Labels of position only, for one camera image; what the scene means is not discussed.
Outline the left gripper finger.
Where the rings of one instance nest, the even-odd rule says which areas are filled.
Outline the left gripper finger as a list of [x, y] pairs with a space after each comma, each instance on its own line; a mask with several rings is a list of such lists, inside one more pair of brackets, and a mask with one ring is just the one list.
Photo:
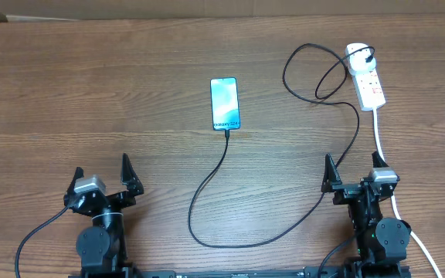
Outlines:
[[77, 167], [74, 172], [73, 179], [70, 182], [70, 185], [66, 190], [65, 195], [63, 196], [63, 203], [66, 207], [74, 206], [74, 203], [76, 202], [76, 192], [74, 191], [76, 181], [83, 177], [84, 177], [83, 169], [81, 167]]
[[133, 169], [131, 160], [126, 153], [122, 156], [121, 183], [132, 196], [143, 195], [144, 187]]

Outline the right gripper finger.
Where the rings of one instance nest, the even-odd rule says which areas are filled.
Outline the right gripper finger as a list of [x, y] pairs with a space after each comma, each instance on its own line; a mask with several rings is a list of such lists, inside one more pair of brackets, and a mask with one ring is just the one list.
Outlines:
[[384, 161], [384, 159], [381, 157], [380, 153], [378, 151], [374, 151], [372, 153], [372, 164], [374, 168], [387, 168], [388, 165]]
[[341, 178], [330, 154], [324, 157], [324, 175], [321, 184], [322, 193], [335, 192], [341, 187]]

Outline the Samsung Galaxy smartphone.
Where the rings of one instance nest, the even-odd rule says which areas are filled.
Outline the Samsung Galaxy smartphone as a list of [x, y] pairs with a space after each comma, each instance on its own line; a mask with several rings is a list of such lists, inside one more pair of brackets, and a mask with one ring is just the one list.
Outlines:
[[240, 129], [239, 98], [235, 77], [210, 80], [212, 126], [216, 131]]

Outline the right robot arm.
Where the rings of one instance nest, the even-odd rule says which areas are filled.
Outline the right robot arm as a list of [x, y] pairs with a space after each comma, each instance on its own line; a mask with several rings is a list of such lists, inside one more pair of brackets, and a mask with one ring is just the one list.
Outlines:
[[[326, 255], [318, 267], [318, 277], [411, 276], [409, 268], [400, 262], [407, 257], [412, 228], [404, 220], [384, 217], [380, 209], [380, 202], [393, 197], [400, 177], [376, 151], [372, 153], [372, 163], [372, 170], [360, 182], [345, 184], [331, 155], [325, 155], [321, 191], [332, 193], [335, 205], [348, 206], [354, 234]], [[358, 255], [347, 258], [333, 273], [325, 270], [332, 255], [352, 242], [357, 245]]]

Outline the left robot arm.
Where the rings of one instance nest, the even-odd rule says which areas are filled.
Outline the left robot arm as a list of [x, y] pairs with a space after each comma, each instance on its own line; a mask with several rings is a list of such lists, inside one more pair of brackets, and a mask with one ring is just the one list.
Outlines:
[[122, 192], [106, 194], [106, 185], [98, 175], [84, 176], [75, 170], [73, 180], [63, 196], [64, 205], [74, 213], [91, 218], [92, 226], [76, 239], [76, 252], [81, 260], [81, 277], [139, 277], [141, 271], [127, 261], [123, 209], [136, 204], [144, 193], [127, 154], [122, 156]]

